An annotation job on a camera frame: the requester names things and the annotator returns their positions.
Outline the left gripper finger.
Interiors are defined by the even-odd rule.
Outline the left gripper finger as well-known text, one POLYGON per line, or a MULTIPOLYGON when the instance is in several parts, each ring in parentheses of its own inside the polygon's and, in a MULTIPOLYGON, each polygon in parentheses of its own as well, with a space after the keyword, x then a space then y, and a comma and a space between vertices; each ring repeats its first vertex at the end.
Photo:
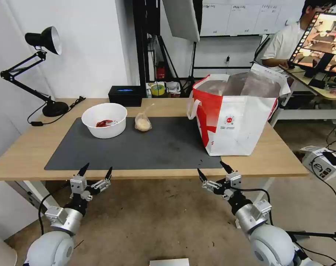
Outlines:
POLYGON ((82 168, 80 168, 80 170, 78 171, 78 173, 74 176, 74 179, 76 179, 76 180, 85 179, 85 173, 86 173, 89 165, 90 165, 90 163, 88 162, 82 168))
POLYGON ((112 177, 112 170, 113 167, 110 167, 104 179, 88 186, 88 191, 90 192, 91 196, 98 195, 111 185, 110 180, 112 177))

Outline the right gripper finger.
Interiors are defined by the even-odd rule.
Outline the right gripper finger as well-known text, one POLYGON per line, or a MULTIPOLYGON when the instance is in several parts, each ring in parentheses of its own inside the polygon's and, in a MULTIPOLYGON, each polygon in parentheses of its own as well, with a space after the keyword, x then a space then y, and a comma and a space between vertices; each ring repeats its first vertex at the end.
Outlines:
POLYGON ((208 180, 205 174, 198 168, 197 169, 199 178, 202 182, 202 187, 206 190, 216 194, 216 195, 223 195, 224 194, 224 187, 223 184, 217 183, 215 181, 208 180))
POLYGON ((220 164, 222 168, 225 170, 226 175, 231 175, 235 173, 235 171, 228 164, 224 163, 223 161, 220 161, 220 164))

